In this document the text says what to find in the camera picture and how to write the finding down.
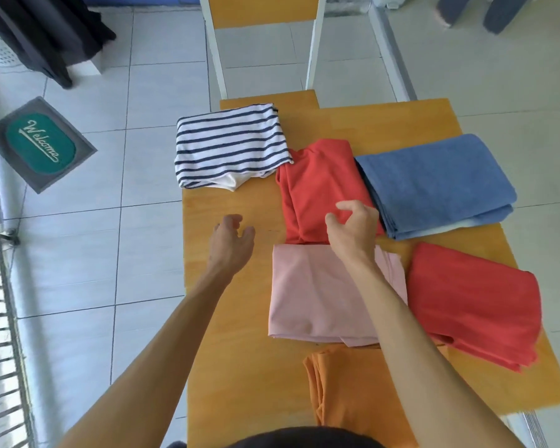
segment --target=striped shirt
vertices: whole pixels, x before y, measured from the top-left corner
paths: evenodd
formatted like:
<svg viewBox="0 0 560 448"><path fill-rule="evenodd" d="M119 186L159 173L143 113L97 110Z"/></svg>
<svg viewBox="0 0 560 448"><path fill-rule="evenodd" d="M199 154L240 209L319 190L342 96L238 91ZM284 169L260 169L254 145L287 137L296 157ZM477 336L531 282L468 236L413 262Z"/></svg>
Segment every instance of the striped shirt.
<svg viewBox="0 0 560 448"><path fill-rule="evenodd" d="M174 165L182 188L236 190L292 163L273 104L188 116L177 127Z"/></svg>

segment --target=wooden table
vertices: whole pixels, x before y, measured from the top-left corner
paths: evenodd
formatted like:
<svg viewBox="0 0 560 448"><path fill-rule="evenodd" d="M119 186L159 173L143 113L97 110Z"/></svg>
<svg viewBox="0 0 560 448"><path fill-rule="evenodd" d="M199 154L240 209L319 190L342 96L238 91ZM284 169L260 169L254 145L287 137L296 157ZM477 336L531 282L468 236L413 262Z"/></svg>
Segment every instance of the wooden table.
<svg viewBox="0 0 560 448"><path fill-rule="evenodd" d="M434 142L461 134L445 99L319 109L312 92L224 101L223 108L274 102L288 145L301 149L319 138L345 138L355 155ZM303 359L321 345L268 337L272 248L284 242L281 196L274 176L251 179L236 192L202 188L183 192L187 288L204 270L212 227L240 213L257 231L253 258L221 298L189 377L189 444L221 448L272 429L312 425ZM500 225L458 229L396 242L405 268L421 240L516 267ZM498 414L560 404L560 367L542 333L539 360L522 374L450 349L450 361Z"/></svg>

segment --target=folded shirt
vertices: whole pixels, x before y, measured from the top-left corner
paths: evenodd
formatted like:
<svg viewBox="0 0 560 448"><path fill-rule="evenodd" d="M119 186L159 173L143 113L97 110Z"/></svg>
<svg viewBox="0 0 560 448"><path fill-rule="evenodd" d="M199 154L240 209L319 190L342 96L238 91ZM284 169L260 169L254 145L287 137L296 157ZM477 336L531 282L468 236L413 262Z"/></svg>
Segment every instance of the folded shirt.
<svg viewBox="0 0 560 448"><path fill-rule="evenodd" d="M339 201L358 199L373 207L346 140L318 140L305 149L290 150L293 165L278 168L287 244L328 244L325 215L341 223L351 216L339 211ZM377 233L383 234L378 223Z"/></svg>
<svg viewBox="0 0 560 448"><path fill-rule="evenodd" d="M532 273L422 242L407 290L411 311L441 342L517 372L537 359L542 313Z"/></svg>
<svg viewBox="0 0 560 448"><path fill-rule="evenodd" d="M188 116L177 127L174 166L181 188L236 190L292 162L273 104Z"/></svg>
<svg viewBox="0 0 560 448"><path fill-rule="evenodd" d="M516 192L475 135L357 157L388 237L498 223Z"/></svg>
<svg viewBox="0 0 560 448"><path fill-rule="evenodd" d="M447 356L444 346L438 349ZM381 349L333 345L303 363L318 425L372 437L386 448L418 448Z"/></svg>
<svg viewBox="0 0 560 448"><path fill-rule="evenodd" d="M400 256L376 246L376 263L407 301ZM357 286L329 245L275 245L269 336L365 346L377 334Z"/></svg>

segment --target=forearm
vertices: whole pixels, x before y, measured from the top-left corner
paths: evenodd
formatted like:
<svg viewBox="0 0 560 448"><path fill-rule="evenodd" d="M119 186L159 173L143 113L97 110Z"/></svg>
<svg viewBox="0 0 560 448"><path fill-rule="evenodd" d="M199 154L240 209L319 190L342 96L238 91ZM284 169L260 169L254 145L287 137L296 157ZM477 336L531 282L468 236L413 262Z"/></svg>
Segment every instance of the forearm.
<svg viewBox="0 0 560 448"><path fill-rule="evenodd" d="M349 267L371 315L405 414L424 448L522 448L438 352L375 264Z"/></svg>
<svg viewBox="0 0 560 448"><path fill-rule="evenodd" d="M207 271L59 448L159 448L199 344L231 277Z"/></svg>

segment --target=door mat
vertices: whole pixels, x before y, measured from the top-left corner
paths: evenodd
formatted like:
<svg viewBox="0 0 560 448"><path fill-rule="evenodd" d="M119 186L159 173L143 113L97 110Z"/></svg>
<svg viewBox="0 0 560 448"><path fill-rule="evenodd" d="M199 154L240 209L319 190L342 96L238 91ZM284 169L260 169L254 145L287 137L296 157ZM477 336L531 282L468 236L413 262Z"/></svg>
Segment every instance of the door mat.
<svg viewBox="0 0 560 448"><path fill-rule="evenodd" d="M0 154L41 193L97 149L43 97L0 120Z"/></svg>

